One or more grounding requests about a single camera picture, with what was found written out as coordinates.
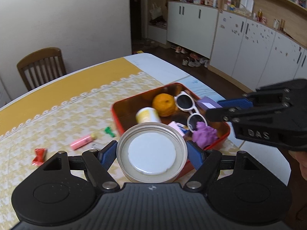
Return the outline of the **person's right hand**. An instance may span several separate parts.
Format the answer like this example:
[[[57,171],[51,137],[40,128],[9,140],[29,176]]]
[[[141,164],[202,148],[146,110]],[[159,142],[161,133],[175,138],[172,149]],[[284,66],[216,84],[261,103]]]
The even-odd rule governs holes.
[[[302,177],[307,180],[307,152],[288,152],[299,163]]]

